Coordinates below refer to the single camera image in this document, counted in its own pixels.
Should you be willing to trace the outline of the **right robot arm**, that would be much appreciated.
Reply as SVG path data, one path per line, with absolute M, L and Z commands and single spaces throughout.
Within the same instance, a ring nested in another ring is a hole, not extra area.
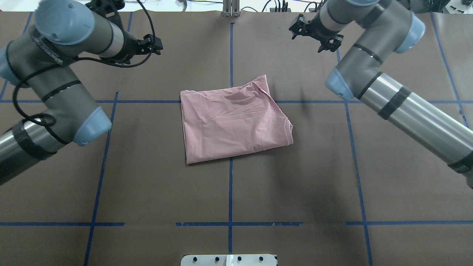
M 417 15 L 396 0 L 328 0 L 310 20 L 298 14 L 289 31 L 292 38 L 317 40 L 318 52 L 336 52 L 344 41 L 342 30 L 352 23 L 363 32 L 325 86 L 344 101 L 361 101 L 472 187 L 472 130 L 383 69 L 392 54 L 411 50 L 424 36 L 426 25 Z

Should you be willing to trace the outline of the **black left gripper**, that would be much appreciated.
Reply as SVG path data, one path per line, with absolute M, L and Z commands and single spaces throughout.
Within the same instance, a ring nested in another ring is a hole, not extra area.
M 159 37 L 148 34 L 142 40 L 137 40 L 125 31 L 118 13 L 125 7 L 124 0 L 90 0 L 87 7 L 105 19 L 111 28 L 111 41 L 108 47 L 98 54 L 98 62 L 107 65 L 130 65 L 130 60 L 137 54 L 161 55 L 164 48 Z

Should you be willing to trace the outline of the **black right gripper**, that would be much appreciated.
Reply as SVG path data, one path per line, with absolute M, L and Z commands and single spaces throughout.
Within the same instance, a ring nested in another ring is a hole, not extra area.
M 297 36 L 308 36 L 320 42 L 318 53 L 322 51 L 336 52 L 341 46 L 344 36 L 339 35 L 338 31 L 333 31 L 326 28 L 316 15 L 312 20 L 307 20 L 303 14 L 299 14 L 289 27 L 292 34 L 291 40 Z

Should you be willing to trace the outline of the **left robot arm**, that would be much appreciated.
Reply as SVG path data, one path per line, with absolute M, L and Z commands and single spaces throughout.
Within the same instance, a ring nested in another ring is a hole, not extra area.
M 1 184 L 52 157 L 69 143 L 85 146 L 112 123 L 70 68 L 79 61 L 133 68 L 133 56 L 160 55 L 152 33 L 136 39 L 118 13 L 123 0 L 42 0 L 34 25 L 1 50 L 1 77 L 14 85 L 22 120 L 1 136 Z

